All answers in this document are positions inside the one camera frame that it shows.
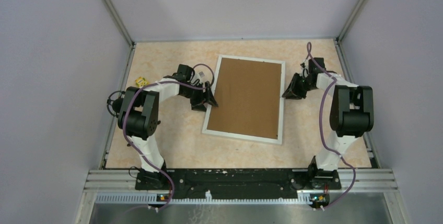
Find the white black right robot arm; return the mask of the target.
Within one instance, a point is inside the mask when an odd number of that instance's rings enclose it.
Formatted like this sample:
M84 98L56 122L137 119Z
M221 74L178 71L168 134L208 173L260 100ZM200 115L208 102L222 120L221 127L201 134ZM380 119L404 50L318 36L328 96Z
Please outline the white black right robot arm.
M313 157L306 174L294 178L297 189L340 189L338 165L347 149L374 125L373 89L345 80L325 69L323 58L301 64L283 92L285 99L300 100L309 91L323 90L319 110L322 150Z

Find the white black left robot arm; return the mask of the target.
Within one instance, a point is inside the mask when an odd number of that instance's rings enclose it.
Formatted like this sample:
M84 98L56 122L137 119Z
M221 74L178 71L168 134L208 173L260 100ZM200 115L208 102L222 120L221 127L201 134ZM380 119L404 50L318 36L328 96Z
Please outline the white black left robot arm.
M181 96L190 100L193 111L205 112L207 105L218 106L211 90L214 83L215 77L204 80L195 67L180 64L172 75L140 88L117 91L116 99L107 99L108 112L117 118L125 140L140 156L142 178L153 188L161 189L168 181L166 162L155 139L160 103Z

